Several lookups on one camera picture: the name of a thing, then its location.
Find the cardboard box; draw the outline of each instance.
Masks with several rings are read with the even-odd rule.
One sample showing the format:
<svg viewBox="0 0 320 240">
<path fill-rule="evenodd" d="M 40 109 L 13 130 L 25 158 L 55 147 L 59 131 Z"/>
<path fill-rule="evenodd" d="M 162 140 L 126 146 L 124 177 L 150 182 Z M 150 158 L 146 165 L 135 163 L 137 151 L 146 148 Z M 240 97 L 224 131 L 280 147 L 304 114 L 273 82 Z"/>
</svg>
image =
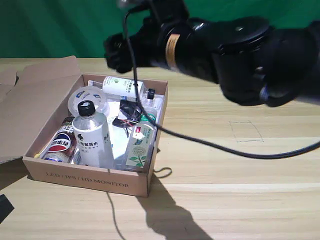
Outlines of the cardboard box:
<svg viewBox="0 0 320 240">
<path fill-rule="evenodd" d="M 104 75 L 81 74 L 74 56 L 27 66 L 19 73 L 0 73 L 0 163 L 23 157 L 36 181 L 147 197 L 153 174 L 160 131 L 157 131 L 148 173 L 96 168 L 34 158 L 69 116 L 67 102 L 88 80 L 103 82 Z M 163 123 L 168 83 L 143 80 L 147 88 L 164 95 Z"/>
</svg>

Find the black bottle cap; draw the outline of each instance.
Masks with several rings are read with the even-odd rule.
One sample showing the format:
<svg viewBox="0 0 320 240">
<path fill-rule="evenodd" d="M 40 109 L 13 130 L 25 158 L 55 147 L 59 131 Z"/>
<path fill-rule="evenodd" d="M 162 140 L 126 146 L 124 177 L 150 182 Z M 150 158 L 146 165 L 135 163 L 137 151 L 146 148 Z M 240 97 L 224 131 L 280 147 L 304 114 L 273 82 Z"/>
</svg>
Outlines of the black bottle cap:
<svg viewBox="0 0 320 240">
<path fill-rule="evenodd" d="M 156 94 L 156 90 L 149 88 L 147 91 L 147 99 L 154 99 Z"/>
<path fill-rule="evenodd" d="M 85 100 L 78 104 L 78 112 L 82 117 L 89 117 L 96 112 L 95 104 L 93 101 Z"/>
</svg>

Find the box flap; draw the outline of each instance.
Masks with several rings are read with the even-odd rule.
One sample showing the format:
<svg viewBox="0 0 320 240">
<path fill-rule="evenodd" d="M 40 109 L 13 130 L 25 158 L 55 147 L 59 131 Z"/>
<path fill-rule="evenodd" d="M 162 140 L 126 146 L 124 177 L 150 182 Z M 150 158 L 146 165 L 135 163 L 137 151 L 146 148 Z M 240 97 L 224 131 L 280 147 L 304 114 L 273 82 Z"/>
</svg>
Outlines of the box flap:
<svg viewBox="0 0 320 240">
<path fill-rule="evenodd" d="M 0 103 L 16 84 L 17 71 L 11 67 L 0 72 Z"/>
<path fill-rule="evenodd" d="M 22 71 L 16 86 L 0 103 L 0 164 L 29 151 L 73 87 L 83 82 L 81 76 L 75 57 L 48 60 Z"/>
<path fill-rule="evenodd" d="M 80 74 L 80 70 L 77 58 L 75 56 L 68 56 L 64 58 L 46 60 L 39 64 L 25 67 L 25 69 L 19 74 L 19 81 L 16 85 L 29 85 L 78 74 Z"/>
</svg>

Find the white bottle with green label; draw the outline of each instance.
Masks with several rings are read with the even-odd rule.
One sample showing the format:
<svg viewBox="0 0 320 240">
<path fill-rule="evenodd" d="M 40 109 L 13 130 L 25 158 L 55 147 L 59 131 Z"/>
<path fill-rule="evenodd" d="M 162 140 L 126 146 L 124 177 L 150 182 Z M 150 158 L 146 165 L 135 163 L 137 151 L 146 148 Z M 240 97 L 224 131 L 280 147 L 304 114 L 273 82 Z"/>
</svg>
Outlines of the white bottle with green label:
<svg viewBox="0 0 320 240">
<path fill-rule="evenodd" d="M 145 107 L 144 110 L 155 122 L 157 111 L 152 107 Z M 121 170 L 146 172 L 150 165 L 155 136 L 156 128 L 146 116 L 142 115 L 140 122 L 132 128 Z"/>
<path fill-rule="evenodd" d="M 145 84 L 142 81 L 138 81 L 138 94 L 139 98 L 142 101 L 143 99 L 152 99 L 155 95 L 154 89 L 147 89 Z M 136 89 L 135 81 L 120 77 L 106 76 L 103 85 L 102 91 L 106 93 L 107 98 L 124 100 L 130 102 L 136 102 Z"/>
</svg>

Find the table surface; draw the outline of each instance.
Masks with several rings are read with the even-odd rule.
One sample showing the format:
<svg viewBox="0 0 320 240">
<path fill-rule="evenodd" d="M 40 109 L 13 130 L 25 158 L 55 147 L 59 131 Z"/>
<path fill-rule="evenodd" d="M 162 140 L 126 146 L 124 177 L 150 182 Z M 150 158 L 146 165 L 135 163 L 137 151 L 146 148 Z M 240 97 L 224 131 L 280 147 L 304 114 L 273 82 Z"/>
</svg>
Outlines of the table surface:
<svg viewBox="0 0 320 240">
<path fill-rule="evenodd" d="M 0 71 L 44 59 L 0 59 Z M 103 59 L 79 59 L 83 73 L 110 74 Z M 131 77 L 132 73 L 122 76 Z M 163 126 L 241 151 L 271 154 L 318 141 L 320 107 L 290 102 L 244 107 L 218 85 L 158 68 L 168 81 Z M 0 166 L 0 194 L 15 207 L 3 240 L 319 240 L 320 151 L 258 160 L 162 133 L 149 198 L 37 182 L 20 161 Z"/>
</svg>

